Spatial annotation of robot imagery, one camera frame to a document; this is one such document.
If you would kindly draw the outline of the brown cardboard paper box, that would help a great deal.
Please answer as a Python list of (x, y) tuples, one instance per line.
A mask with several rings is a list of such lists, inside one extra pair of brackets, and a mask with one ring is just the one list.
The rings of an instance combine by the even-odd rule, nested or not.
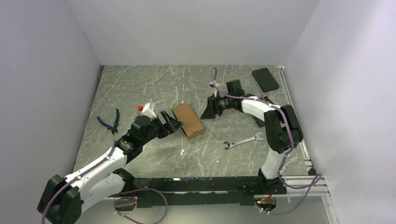
[(187, 140), (192, 140), (205, 132), (203, 125), (189, 103), (180, 104), (171, 109), (175, 118), (183, 123), (182, 131)]

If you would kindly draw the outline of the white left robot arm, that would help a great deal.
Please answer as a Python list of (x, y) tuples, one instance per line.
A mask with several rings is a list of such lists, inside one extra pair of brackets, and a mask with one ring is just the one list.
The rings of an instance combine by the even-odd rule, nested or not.
[(155, 138), (165, 138), (183, 126), (167, 112), (161, 111), (165, 123), (156, 116), (142, 113), (127, 133), (114, 140), (111, 147), (96, 160), (65, 177), (54, 175), (43, 191), (37, 210), (41, 223), (74, 224), (81, 214), (105, 197), (120, 193), (130, 195), (134, 177), (124, 169)]

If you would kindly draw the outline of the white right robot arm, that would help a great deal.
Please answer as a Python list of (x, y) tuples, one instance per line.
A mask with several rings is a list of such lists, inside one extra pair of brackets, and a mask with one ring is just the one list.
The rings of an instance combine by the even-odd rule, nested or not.
[(224, 110), (236, 109), (264, 122), (265, 135), (270, 151), (260, 168), (262, 175), (257, 187), (264, 194), (270, 193), (280, 180), (286, 157), (302, 140), (303, 132), (291, 105), (279, 106), (252, 94), (245, 94), (238, 79), (227, 82), (228, 92), (212, 80), (209, 84), (214, 93), (207, 98), (207, 107), (201, 119), (214, 119)]

